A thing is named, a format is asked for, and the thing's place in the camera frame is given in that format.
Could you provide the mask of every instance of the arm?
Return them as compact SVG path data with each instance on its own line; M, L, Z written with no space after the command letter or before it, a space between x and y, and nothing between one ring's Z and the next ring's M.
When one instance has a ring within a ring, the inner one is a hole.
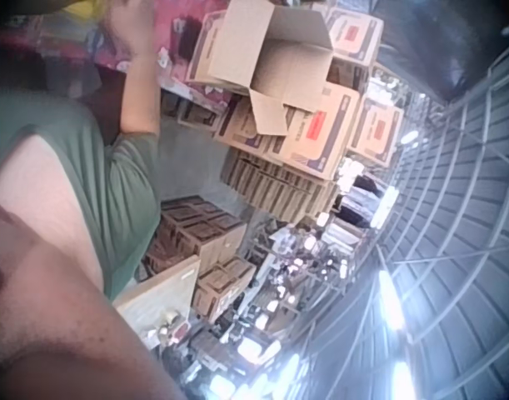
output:
M113 33L132 54L122 95L122 133L158 135L160 130L160 89L152 5L150 0L128 0L113 2L110 10Z

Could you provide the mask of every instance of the skin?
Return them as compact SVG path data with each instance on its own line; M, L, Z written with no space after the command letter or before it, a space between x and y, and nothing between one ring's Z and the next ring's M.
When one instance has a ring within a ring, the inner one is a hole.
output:
M122 134L158 135L152 2L109 12L132 53ZM86 273L1 205L0 398L185 398Z

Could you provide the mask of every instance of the warehouse ceiling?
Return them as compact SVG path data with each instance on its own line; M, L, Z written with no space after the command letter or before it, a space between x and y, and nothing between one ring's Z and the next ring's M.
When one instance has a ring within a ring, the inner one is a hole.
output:
M385 22L378 61L442 103L509 46L509 0L337 0Z
M402 134L420 136L392 169L401 195L361 249L356 284L296 330L310 368L298 398L404 398L392 396L402 360L417 398L509 396L509 51L439 118L410 119ZM382 268L402 303L401 331L386 323Z

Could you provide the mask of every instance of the box flap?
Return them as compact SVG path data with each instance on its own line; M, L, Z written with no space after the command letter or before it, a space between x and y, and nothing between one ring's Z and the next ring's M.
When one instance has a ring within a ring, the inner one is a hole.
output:
M267 0L231 0L209 72L249 88L274 10Z
M274 7L267 38L333 49L330 32L322 14L304 8Z
M286 136L286 110L274 97L250 91L256 129L261 135Z
M332 51L321 47L266 40L252 79L252 89L309 112L317 110Z

